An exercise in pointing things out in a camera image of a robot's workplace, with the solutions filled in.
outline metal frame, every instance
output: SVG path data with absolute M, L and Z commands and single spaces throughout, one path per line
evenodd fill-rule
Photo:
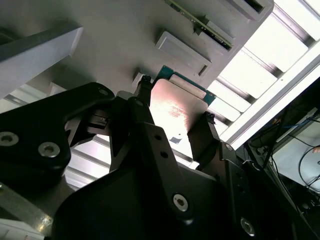
M 72 55 L 82 30 L 82 27 L 69 22 L 1 45 L 0 99 L 64 57 Z

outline blue cable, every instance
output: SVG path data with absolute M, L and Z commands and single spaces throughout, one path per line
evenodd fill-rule
M 306 119 L 302 123 L 295 124 L 295 125 L 286 125 L 286 126 L 282 126 L 282 128 L 283 129 L 289 129 L 289 128 L 292 128 L 292 127 L 298 127 L 298 126 L 301 126 L 301 125 L 305 125 L 305 124 L 309 123 L 310 121 L 311 121 L 310 119 Z

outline metal plate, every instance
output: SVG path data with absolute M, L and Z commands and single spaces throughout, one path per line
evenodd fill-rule
M 159 79 L 152 88 L 150 111 L 168 138 L 186 135 L 207 108 L 203 100 L 166 79 Z

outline reflective metal surface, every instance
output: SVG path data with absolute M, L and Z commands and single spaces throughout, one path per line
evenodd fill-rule
M 51 235 L 54 220 L 2 182 L 0 182 L 0 207 L 44 236 Z
M 44 142 L 38 147 L 38 152 L 42 157 L 55 158 L 60 153 L 60 148 L 54 142 Z
M 168 138 L 187 134 L 207 108 L 207 103 L 166 79 L 152 88 L 150 111 Z
M 0 132 L 0 146 L 10 147 L 19 142 L 19 137 L 10 131 Z
M 243 230 L 250 236 L 254 237 L 256 235 L 254 227 L 251 225 L 251 223 L 245 219 L 244 217 L 241 218 L 240 220 L 241 227 Z
M 188 201 L 181 194 L 175 194 L 173 196 L 173 203 L 181 212 L 185 212 L 188 210 Z

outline screw hole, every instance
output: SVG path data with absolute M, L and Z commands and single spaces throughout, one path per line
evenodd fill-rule
M 241 176 L 240 173 L 236 172 L 235 175 L 236 175 L 238 178 L 242 179 L 242 176 Z
M 144 105 L 144 104 L 143 104 L 140 100 L 138 100 L 138 99 L 135 100 L 135 103 L 138 104 L 138 105 L 141 106 L 141 107 Z
M 246 192 L 242 186 L 238 185 L 237 187 L 238 187 L 238 190 L 239 190 L 241 193 L 244 194 L 244 193 Z
M 49 155 L 52 154 L 55 149 L 52 146 L 45 146 L 43 150 L 45 154 Z
M 177 203 L 180 205 L 180 206 L 184 206 L 185 205 L 185 202 L 182 200 L 182 199 L 176 199 Z
M 168 153 L 166 153 L 165 151 L 161 151 L 160 152 L 161 157 L 167 159 L 168 158 Z
M 1 137 L 1 141 L 4 143 L 10 143 L 13 141 L 13 138 L 10 135 L 5 135 L 5 136 Z
M 159 136 L 159 135 L 154 135 L 154 138 L 159 140 L 159 141 L 162 139 L 161 136 Z

